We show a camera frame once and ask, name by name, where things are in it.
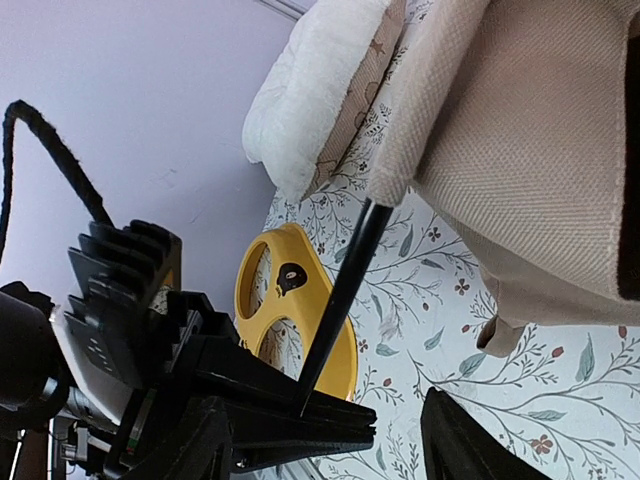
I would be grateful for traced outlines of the black tent pole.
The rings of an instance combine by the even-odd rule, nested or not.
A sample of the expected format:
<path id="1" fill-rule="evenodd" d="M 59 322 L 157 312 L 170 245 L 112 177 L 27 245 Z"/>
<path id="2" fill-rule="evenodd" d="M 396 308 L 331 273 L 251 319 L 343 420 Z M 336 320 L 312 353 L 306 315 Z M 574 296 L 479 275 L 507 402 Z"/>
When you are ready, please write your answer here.
<path id="1" fill-rule="evenodd" d="M 302 417 L 393 213 L 366 199 L 304 362 L 292 414 Z"/>

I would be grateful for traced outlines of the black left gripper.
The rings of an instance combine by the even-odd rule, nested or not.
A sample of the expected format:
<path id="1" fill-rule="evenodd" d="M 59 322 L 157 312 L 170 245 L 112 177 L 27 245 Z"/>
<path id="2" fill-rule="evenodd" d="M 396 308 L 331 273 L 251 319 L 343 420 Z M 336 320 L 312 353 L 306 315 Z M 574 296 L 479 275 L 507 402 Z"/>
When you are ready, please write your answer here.
<path id="1" fill-rule="evenodd" d="M 178 425 L 194 395 L 193 378 L 206 341 L 215 337 L 234 346 L 239 344 L 240 337 L 230 316 L 215 311 L 206 294 L 171 292 L 168 307 L 171 319 L 188 321 L 185 342 L 170 373 L 151 388 L 132 394 L 106 454 L 103 472 L 108 478 L 120 478 L 131 471 L 128 461 L 140 460 L 170 428 Z"/>

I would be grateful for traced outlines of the beige fabric pet tent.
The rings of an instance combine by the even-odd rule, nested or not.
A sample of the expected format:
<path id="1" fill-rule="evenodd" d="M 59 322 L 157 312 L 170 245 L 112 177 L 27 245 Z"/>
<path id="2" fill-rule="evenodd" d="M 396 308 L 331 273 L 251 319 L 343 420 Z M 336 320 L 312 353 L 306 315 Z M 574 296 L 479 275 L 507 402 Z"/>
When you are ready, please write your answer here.
<path id="1" fill-rule="evenodd" d="M 639 5 L 437 1 L 391 88 L 368 195 L 408 187 L 496 303 L 477 345 L 529 324 L 639 322 Z"/>

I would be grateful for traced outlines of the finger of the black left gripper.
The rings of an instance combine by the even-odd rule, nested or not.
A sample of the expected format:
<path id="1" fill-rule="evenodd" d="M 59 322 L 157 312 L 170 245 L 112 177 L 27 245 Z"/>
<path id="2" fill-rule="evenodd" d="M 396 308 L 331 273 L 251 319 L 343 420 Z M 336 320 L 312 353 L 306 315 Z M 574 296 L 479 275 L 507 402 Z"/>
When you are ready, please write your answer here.
<path id="1" fill-rule="evenodd" d="M 194 337 L 192 389 L 221 400 L 237 468 L 267 468 L 305 458 L 368 450 L 376 412 L 314 391 L 294 405 L 298 382 L 222 337 Z"/>

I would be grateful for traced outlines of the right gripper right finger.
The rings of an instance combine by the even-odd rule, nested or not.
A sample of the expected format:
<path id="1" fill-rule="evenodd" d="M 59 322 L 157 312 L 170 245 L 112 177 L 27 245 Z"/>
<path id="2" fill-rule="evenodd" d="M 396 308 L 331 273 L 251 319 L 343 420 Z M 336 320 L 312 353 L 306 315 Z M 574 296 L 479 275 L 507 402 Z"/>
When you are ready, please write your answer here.
<path id="1" fill-rule="evenodd" d="M 547 480 L 510 453 L 451 396 L 426 394 L 421 433 L 428 480 Z"/>

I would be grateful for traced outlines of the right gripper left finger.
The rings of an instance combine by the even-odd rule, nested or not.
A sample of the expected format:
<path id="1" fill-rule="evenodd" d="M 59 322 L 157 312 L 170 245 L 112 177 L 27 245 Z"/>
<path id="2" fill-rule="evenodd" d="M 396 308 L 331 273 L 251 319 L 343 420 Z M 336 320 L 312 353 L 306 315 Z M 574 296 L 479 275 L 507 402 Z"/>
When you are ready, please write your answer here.
<path id="1" fill-rule="evenodd" d="M 129 479 L 228 479 L 232 439 L 219 396 L 159 394 L 143 429 L 144 456 Z"/>

